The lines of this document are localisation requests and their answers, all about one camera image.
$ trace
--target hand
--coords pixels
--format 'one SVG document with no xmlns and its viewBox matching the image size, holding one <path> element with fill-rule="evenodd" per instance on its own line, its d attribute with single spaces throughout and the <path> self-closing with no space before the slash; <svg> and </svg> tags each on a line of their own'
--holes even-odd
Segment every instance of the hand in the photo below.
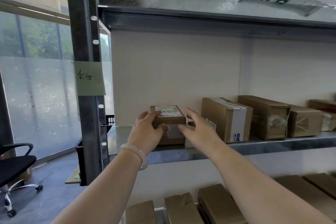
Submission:
<svg viewBox="0 0 336 224">
<path fill-rule="evenodd" d="M 160 124 L 157 129 L 154 129 L 152 126 L 153 120 L 160 114 L 161 111 L 143 112 L 140 114 L 128 137 L 127 143 L 137 147 L 146 156 L 158 145 L 166 128 L 165 124 Z"/>
<path fill-rule="evenodd" d="M 187 111 L 187 117 L 193 120 L 191 123 L 194 124 L 195 130 L 190 130 L 184 125 L 179 125 L 179 130 L 197 150 L 210 158 L 224 144 L 223 141 L 218 137 L 212 126 L 197 112 L 188 107 L 185 110 Z"/>
</svg>

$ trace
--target chair armrest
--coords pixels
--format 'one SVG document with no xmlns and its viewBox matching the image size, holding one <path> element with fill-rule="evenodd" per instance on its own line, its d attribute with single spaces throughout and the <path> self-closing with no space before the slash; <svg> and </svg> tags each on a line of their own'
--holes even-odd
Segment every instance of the chair armrest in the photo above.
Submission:
<svg viewBox="0 0 336 224">
<path fill-rule="evenodd" d="M 29 153 L 32 151 L 33 149 L 33 145 L 31 143 L 15 143 L 15 144 L 7 144 L 4 146 L 0 147 L 0 156 L 2 154 L 4 154 L 5 152 L 17 148 L 17 147 L 21 147 L 21 146 L 29 146 L 29 150 L 27 151 L 27 153 L 25 154 L 25 156 L 29 155 Z"/>
</svg>

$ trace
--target chair base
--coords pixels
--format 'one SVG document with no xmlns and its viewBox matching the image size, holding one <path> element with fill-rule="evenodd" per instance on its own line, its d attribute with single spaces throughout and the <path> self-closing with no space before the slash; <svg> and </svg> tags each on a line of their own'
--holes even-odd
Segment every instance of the chair base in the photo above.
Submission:
<svg viewBox="0 0 336 224">
<path fill-rule="evenodd" d="M 43 189 L 43 185 L 42 184 L 27 184 L 26 185 L 25 180 L 20 180 L 16 182 L 15 184 L 13 184 L 12 186 L 10 186 L 9 188 L 7 185 L 1 188 L 2 194 L 0 195 L 0 197 L 4 198 L 5 209 L 7 210 L 7 215 L 10 218 L 16 215 L 16 210 L 13 209 L 12 201 L 9 195 L 11 194 L 13 190 L 24 189 L 24 188 L 35 188 L 39 192 Z"/>
</svg>

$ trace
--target white wall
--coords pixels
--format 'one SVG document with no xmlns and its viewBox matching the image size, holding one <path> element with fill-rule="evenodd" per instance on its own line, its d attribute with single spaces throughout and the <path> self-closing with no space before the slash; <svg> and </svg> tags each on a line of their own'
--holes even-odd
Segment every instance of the white wall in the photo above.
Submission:
<svg viewBox="0 0 336 224">
<path fill-rule="evenodd" d="M 150 105 L 200 111 L 202 97 L 255 94 L 292 104 L 333 99 L 336 44 L 224 36 L 113 31 L 117 125 L 130 125 Z M 336 149 L 248 156 L 270 176 L 336 170 Z M 150 165 L 139 172 L 129 205 L 221 182 L 209 160 Z"/>
</svg>

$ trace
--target woman's right hand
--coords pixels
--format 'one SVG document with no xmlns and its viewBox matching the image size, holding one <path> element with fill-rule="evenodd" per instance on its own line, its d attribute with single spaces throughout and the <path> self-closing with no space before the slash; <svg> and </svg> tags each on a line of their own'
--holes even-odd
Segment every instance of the woman's right hand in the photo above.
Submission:
<svg viewBox="0 0 336 224">
<path fill-rule="evenodd" d="M 204 118 L 190 108 L 186 107 L 187 117 L 195 123 L 195 130 L 191 130 L 184 125 L 179 125 L 181 133 L 187 137 L 191 144 L 209 159 L 221 149 L 225 143 L 218 137 L 212 126 Z"/>
</svg>

